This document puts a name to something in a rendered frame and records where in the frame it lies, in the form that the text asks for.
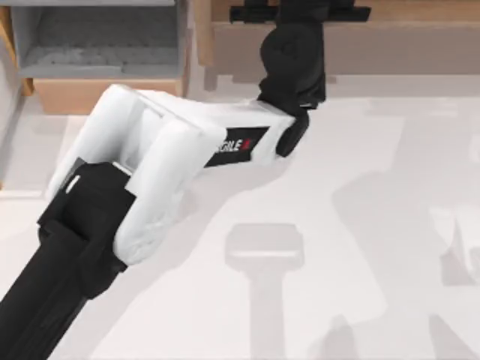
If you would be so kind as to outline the wooden cupboard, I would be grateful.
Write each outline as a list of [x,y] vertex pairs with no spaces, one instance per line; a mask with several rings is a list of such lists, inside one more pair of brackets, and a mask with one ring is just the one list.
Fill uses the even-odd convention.
[[[260,77],[256,49],[269,24],[229,21],[232,5],[244,0],[186,0],[187,28],[181,73],[191,59],[205,68],[205,87],[216,76],[251,83]],[[480,0],[357,0],[372,7],[364,25],[329,25],[327,69],[334,76],[480,75]],[[11,10],[0,4],[0,36],[6,41],[24,86],[36,93],[33,79],[17,66]]]

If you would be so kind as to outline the pale wooden drawer front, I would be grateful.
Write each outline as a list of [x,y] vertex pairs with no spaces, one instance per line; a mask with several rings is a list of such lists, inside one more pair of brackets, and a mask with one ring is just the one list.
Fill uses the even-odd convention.
[[189,76],[172,79],[33,79],[43,111],[48,115],[87,115],[112,84],[185,96]]

